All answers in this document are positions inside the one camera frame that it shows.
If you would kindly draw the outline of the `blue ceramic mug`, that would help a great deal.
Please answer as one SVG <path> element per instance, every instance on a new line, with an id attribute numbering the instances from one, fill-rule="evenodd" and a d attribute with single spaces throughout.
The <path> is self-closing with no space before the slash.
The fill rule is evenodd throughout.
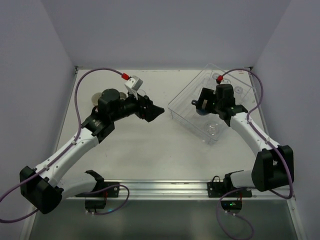
<path id="1" fill-rule="evenodd" d="M 207 111 L 205 109 L 198 109 L 198 108 L 196 109 L 196 112 L 200 116 L 207 116 L 207 115 L 211 114 L 210 111 Z"/>

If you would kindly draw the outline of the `clear ribbed glass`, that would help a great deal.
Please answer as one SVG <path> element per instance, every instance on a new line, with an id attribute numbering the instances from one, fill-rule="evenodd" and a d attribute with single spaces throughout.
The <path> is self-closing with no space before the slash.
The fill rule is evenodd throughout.
<path id="1" fill-rule="evenodd" d="M 208 121 L 204 124 L 204 132 L 211 137 L 217 137 L 222 133 L 222 127 L 216 121 Z"/>

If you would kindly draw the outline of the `orange mug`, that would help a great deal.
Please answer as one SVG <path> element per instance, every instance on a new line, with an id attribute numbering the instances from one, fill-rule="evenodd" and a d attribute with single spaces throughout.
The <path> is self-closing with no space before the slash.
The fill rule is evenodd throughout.
<path id="1" fill-rule="evenodd" d="M 91 97 L 91 102 L 92 102 L 93 106 L 95 107 L 96 112 L 98 111 L 98 100 L 100 99 L 101 96 L 102 96 L 102 93 L 97 92 Z"/>

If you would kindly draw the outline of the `clear faceted glass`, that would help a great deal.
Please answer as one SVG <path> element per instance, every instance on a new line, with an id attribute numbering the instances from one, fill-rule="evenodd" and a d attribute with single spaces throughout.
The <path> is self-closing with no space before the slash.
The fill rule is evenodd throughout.
<path id="1" fill-rule="evenodd" d="M 137 91 L 137 96 L 139 97 L 139 98 L 142 98 L 142 97 L 144 97 L 144 96 L 146 96 L 147 95 L 147 93 L 143 90 L 143 89 L 139 89 L 138 91 Z"/>

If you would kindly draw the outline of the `steel tumbler with cork band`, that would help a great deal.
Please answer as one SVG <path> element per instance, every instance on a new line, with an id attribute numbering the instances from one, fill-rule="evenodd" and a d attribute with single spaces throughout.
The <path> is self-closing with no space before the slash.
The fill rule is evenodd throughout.
<path id="1" fill-rule="evenodd" d="M 125 100 L 127 98 L 127 94 L 124 92 L 119 92 L 119 97 L 121 100 Z"/>

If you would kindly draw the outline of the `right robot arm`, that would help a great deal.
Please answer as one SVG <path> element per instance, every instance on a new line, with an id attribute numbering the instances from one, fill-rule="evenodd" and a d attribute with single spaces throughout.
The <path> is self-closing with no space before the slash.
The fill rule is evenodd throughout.
<path id="1" fill-rule="evenodd" d="M 202 88 L 197 100 L 191 102 L 198 114 L 216 114 L 228 127 L 239 134 L 255 156 L 251 170 L 227 173 L 223 187 L 257 189 L 260 192 L 288 186 L 293 191 L 294 152 L 288 145 L 280 145 L 270 138 L 253 121 L 249 111 L 236 103 L 230 84 L 220 84 L 216 89 Z"/>

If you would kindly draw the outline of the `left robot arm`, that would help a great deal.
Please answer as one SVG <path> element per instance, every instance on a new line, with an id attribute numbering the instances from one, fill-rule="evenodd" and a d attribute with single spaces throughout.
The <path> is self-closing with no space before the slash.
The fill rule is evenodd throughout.
<path id="1" fill-rule="evenodd" d="M 70 186 L 62 179 L 87 152 L 100 144 L 115 129 L 115 122 L 131 115 L 152 122 L 165 112 L 147 95 L 128 94 L 125 99 L 114 88 L 102 92 L 91 114 L 62 148 L 36 167 L 25 166 L 19 173 L 20 193 L 41 213 L 53 211 L 62 200 L 97 190 L 102 179 L 94 171 L 86 171 L 82 179 Z"/>

